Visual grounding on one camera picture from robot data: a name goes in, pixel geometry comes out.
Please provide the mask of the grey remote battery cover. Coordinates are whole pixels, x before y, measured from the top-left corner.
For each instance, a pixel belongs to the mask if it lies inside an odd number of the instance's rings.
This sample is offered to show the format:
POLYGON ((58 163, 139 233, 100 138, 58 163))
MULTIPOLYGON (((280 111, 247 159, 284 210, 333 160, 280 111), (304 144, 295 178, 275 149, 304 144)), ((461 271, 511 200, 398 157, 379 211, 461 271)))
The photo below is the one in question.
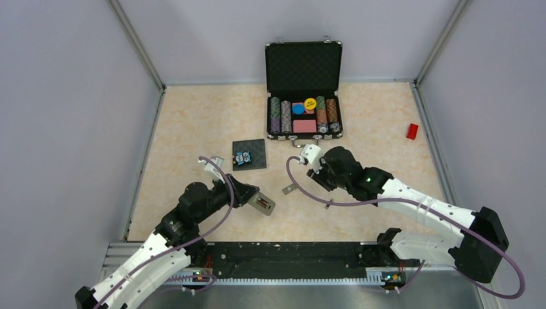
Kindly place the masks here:
POLYGON ((286 186, 286 187, 284 187, 282 189, 282 193, 284 195, 288 195, 291 192, 297 191, 298 189, 299 189, 299 187, 295 183, 291 183, 290 185, 288 185, 288 186, 286 186))

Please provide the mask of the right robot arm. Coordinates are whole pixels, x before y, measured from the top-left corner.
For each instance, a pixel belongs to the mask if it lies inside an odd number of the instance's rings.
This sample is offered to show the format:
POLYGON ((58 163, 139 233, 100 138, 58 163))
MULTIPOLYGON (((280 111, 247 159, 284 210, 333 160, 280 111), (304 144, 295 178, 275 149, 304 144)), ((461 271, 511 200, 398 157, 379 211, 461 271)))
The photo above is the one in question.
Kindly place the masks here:
POLYGON ((345 190, 358 201, 398 212, 435 231, 434 236, 392 228, 393 236, 377 248, 379 260, 395 265, 401 259, 427 259, 454 266, 479 283, 490 283, 509 241, 498 214, 448 204, 406 185, 378 167, 363 167, 353 154, 337 146, 328 151, 306 145, 300 162, 308 177, 327 191, 345 190))

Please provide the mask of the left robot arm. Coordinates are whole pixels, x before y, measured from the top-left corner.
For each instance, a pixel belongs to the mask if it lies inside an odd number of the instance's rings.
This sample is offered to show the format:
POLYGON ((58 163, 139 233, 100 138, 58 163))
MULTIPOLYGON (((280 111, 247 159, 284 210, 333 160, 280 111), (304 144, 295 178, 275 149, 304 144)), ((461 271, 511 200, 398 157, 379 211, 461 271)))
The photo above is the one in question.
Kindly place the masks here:
POLYGON ((177 206, 168 212, 140 248, 106 279, 75 294, 77 308, 138 308, 158 287, 178 271, 201 265, 206 241, 199 224, 228 205, 237 209, 251 205, 270 215, 274 202, 259 187, 228 176, 212 188, 189 184, 177 206))

